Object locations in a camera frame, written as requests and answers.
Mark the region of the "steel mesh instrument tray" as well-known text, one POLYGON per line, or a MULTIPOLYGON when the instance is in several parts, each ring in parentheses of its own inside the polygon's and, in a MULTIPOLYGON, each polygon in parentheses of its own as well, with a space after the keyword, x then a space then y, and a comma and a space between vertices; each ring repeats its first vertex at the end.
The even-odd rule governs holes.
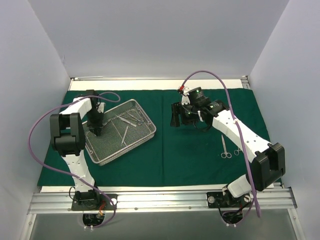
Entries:
POLYGON ((157 130, 155 124, 135 99, 130 99, 105 111, 102 126, 101 136, 95 136, 89 131, 87 122, 83 123, 85 149, 91 161, 100 166, 112 162, 147 142, 154 137, 157 130), (117 115, 132 115, 143 120, 143 124, 134 127, 120 120, 117 115), (126 126, 128 126, 128 132, 124 144, 121 144, 126 126))

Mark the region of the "steel forceps clamp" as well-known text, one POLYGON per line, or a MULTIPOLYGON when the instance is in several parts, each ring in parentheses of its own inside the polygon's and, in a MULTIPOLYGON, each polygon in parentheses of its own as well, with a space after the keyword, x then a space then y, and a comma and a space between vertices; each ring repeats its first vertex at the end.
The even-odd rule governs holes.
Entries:
POLYGON ((223 135, 221 135, 221 142, 222 142, 222 147, 223 147, 223 152, 220 154, 222 159, 231 159, 232 154, 227 151, 227 146, 225 142, 225 138, 223 135))

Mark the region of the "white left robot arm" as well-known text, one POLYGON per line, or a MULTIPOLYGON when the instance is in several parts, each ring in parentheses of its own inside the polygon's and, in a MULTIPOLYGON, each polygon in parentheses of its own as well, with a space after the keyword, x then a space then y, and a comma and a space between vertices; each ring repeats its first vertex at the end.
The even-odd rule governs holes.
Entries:
POLYGON ((86 90, 72 105, 49 118, 51 146, 67 164, 74 181, 73 200, 90 210, 100 206, 101 195, 93 189, 95 180, 85 160, 86 136, 82 119, 87 116, 89 130, 95 136, 101 135, 105 105, 98 103, 98 95, 93 89, 86 90))

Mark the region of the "steel needle holder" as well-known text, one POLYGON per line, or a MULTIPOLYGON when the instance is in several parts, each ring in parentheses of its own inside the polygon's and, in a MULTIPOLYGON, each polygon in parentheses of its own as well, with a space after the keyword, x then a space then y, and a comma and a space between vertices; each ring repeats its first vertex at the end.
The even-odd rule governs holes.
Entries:
POLYGON ((233 151, 235 156, 238 156, 242 150, 240 148, 237 148, 236 150, 233 151))

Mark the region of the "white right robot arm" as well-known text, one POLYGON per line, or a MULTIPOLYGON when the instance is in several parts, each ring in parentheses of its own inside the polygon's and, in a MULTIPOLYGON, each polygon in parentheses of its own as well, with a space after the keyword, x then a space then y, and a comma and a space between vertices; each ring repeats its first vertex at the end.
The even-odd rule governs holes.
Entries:
POLYGON ((242 152, 249 169, 247 173, 227 184, 222 193, 223 203, 234 206, 240 197, 253 191, 263 191, 286 173, 285 149, 261 138, 231 111, 221 100, 212 101, 201 87, 178 89, 181 101, 171 105, 170 125, 206 123, 229 138, 242 152))

